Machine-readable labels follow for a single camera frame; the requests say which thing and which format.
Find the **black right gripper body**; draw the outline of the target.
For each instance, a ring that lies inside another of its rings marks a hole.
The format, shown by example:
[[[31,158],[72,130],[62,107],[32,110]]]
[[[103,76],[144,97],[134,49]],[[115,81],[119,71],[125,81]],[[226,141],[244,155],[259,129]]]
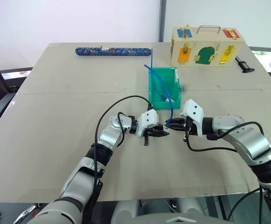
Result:
[[[191,134],[192,126],[193,126],[193,119],[187,116],[185,119],[185,135]]]

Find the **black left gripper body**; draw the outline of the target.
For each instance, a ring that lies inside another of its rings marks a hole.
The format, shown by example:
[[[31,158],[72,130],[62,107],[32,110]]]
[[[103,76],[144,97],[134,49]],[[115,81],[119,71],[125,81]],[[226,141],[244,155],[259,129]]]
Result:
[[[146,128],[143,132],[143,137],[144,137],[144,146],[149,145],[149,137],[150,137],[150,131],[152,130],[157,130],[157,126],[151,127],[151,128]]]

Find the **grey window frame post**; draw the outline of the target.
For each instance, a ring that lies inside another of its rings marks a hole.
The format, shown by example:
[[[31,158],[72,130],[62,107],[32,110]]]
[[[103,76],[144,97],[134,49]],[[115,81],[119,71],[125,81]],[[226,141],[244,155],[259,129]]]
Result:
[[[160,0],[158,42],[164,41],[167,0]]]

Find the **blue patterned rolled mat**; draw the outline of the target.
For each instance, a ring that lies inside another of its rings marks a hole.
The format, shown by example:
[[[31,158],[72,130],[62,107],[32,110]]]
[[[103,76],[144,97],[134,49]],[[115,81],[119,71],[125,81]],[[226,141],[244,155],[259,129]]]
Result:
[[[77,47],[78,56],[150,56],[150,48],[102,48],[102,47]]]

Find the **wooden latch lock box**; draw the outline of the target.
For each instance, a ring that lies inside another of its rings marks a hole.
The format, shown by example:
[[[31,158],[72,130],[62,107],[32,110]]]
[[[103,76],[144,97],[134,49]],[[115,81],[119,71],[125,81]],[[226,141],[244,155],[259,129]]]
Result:
[[[171,66],[230,66],[244,44],[245,39],[236,28],[207,25],[174,27],[170,47]]]

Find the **green plastic bin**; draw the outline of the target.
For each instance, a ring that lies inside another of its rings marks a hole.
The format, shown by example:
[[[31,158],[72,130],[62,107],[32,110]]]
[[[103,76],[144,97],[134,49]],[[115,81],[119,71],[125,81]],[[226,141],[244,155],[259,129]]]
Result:
[[[182,90],[177,68],[154,67],[153,70],[164,83],[166,90],[171,97],[172,108],[180,109]],[[155,109],[171,109],[166,90],[156,74],[148,69],[148,97]]]

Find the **silver metal bracket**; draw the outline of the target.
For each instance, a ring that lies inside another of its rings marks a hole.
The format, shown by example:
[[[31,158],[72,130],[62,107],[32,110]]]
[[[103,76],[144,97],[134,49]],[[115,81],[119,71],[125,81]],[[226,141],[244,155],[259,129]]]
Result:
[[[32,204],[31,206],[29,206],[27,209],[25,209],[13,222],[13,224],[21,224],[24,219],[30,215],[34,210],[36,210],[38,208],[37,204]]]

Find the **black hand tool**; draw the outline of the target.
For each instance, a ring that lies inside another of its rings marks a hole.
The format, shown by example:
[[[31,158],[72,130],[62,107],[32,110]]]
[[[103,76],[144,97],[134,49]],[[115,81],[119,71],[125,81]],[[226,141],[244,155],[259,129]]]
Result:
[[[239,67],[242,69],[242,73],[250,73],[255,71],[254,68],[250,68],[249,65],[245,61],[242,61],[238,56],[236,56],[236,61]]]

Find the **grey robot torso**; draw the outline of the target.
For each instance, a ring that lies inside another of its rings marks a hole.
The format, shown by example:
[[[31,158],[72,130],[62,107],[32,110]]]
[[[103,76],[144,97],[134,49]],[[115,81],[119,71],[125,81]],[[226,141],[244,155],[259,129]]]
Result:
[[[216,203],[210,198],[202,204],[197,197],[119,201],[111,224],[224,224]]]

